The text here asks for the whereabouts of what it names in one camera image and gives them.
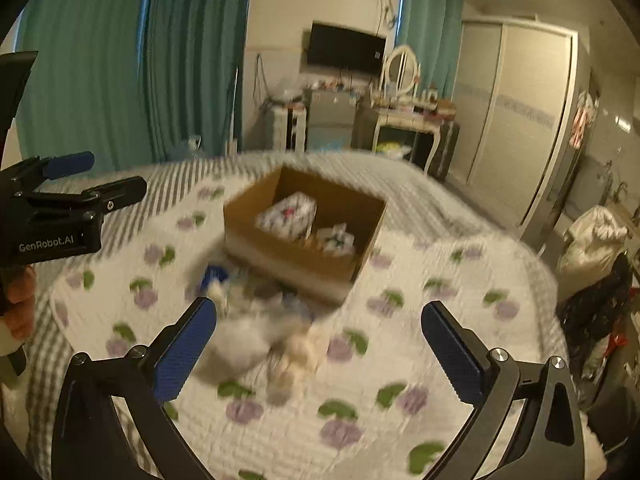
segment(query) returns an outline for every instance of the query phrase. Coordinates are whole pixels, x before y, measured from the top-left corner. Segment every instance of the beige bag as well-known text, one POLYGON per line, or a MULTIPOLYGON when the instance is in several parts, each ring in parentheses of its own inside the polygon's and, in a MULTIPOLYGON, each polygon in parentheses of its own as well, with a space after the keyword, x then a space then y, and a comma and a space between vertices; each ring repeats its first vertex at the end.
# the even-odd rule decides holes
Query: beige bag
POLYGON ((556 269, 558 303, 608 276, 625 249, 626 227, 620 227, 603 206, 589 209, 569 227, 568 233, 572 242, 556 269))

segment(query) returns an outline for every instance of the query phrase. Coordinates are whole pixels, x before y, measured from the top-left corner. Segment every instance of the human hand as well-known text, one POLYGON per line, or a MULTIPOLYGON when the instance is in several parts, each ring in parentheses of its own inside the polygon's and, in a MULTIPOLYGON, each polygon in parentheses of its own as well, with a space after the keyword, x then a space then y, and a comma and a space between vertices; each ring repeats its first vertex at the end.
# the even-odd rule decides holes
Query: human hand
POLYGON ((9 309, 2 319, 15 340, 27 339, 35 327, 36 272, 26 266, 22 273, 2 284, 9 309))

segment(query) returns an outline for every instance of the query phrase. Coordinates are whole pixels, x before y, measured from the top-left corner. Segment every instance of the wardrobe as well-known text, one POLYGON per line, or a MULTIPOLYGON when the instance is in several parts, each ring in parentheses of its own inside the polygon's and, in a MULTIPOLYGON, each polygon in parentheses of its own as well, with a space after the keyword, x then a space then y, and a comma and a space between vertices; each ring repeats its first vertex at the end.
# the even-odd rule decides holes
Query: wardrobe
POLYGON ((546 197, 589 74, 574 30, 512 18, 463 22, 453 94, 460 136, 447 181, 520 238, 550 212, 546 197))

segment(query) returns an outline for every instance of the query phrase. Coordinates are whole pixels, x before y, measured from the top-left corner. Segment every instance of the faucet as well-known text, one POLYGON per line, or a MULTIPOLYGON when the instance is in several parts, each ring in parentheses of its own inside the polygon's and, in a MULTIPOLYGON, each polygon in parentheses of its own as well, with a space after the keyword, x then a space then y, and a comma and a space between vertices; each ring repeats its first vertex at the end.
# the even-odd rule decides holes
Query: faucet
POLYGON ((622 182, 620 182, 620 185, 618 186, 618 189, 613 192, 613 203, 614 204, 619 204, 620 203, 620 193, 623 192, 623 191, 625 192, 625 194, 629 191, 629 185, 624 180, 622 182))

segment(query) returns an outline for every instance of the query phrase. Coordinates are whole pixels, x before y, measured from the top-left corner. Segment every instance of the screw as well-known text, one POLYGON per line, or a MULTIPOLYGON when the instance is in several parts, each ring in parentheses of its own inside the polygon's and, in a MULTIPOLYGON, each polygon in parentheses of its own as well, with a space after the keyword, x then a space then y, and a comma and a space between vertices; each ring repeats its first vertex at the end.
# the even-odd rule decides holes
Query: screw
POLYGON ((565 366, 564 364, 564 359, 562 359, 561 357, 558 357, 557 355, 554 355, 551 358, 551 365, 553 368, 557 368, 558 370, 562 370, 565 366))
POLYGON ((505 362, 509 358, 509 354, 503 348, 494 348, 491 350, 491 357, 498 362, 505 362))
POLYGON ((84 352, 80 352, 79 354, 74 355, 71 358, 71 364, 73 366, 79 366, 84 364, 84 362, 87 360, 89 356, 87 354, 85 354, 84 352))
POLYGON ((144 345, 135 345, 127 353, 127 357, 131 357, 132 359, 142 359, 145 355, 146 355, 146 346, 144 345))

